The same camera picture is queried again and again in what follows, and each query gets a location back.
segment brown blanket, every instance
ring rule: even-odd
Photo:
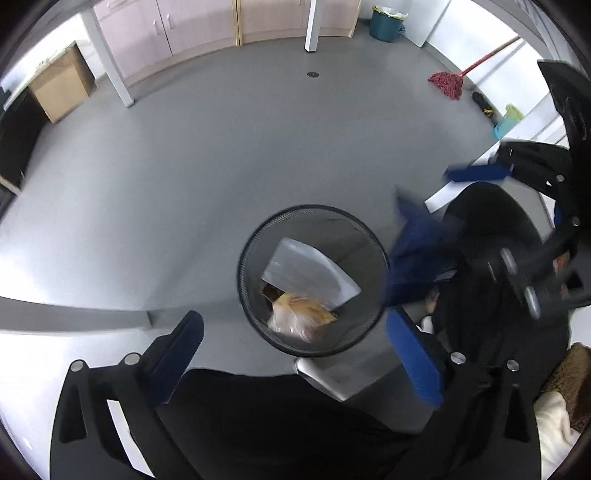
[[[566,400],[570,427],[581,433],[591,419],[591,349],[575,343],[541,393],[559,392]]]

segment plastic bag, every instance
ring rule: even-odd
[[[268,327],[273,332],[311,342],[320,326],[332,323],[334,320],[335,316],[317,299],[284,293],[273,302],[273,315]]]
[[[334,310],[361,292],[336,263],[309,245],[284,238],[261,277],[280,290],[307,299],[318,299]]]
[[[378,13],[387,15],[392,18],[396,18],[397,20],[406,20],[408,17],[408,14],[402,14],[390,7],[382,7],[380,5],[374,5],[372,8]]]

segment black mesh trash can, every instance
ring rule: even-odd
[[[311,343],[267,328],[272,305],[261,290],[261,275],[283,238],[318,249],[361,288],[361,293],[335,310],[337,320],[321,327]],[[279,350],[299,357],[328,356],[358,343],[378,323],[388,285],[388,257],[374,233],[342,210],[302,205],[266,220],[250,237],[238,263],[238,294],[256,331]]]

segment cardboard box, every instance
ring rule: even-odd
[[[29,84],[39,105],[52,123],[84,102],[95,85],[76,42],[50,59]]]

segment mop handle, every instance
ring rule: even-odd
[[[472,70],[474,70],[476,67],[478,67],[478,65],[480,65],[481,63],[484,63],[485,61],[487,61],[489,58],[494,57],[497,53],[499,53],[501,50],[505,50],[509,45],[513,45],[513,43],[515,43],[517,40],[519,40],[521,37],[519,35],[517,35],[515,38],[510,39],[508,42],[503,43],[503,45],[501,45],[499,48],[495,48],[493,51],[491,51],[488,55],[485,55],[484,57],[482,57],[480,60],[478,60],[476,63],[473,63],[472,65],[470,65],[466,70],[464,70],[463,72],[458,73],[458,76],[460,77],[464,77],[466,76],[468,73],[470,73]]]

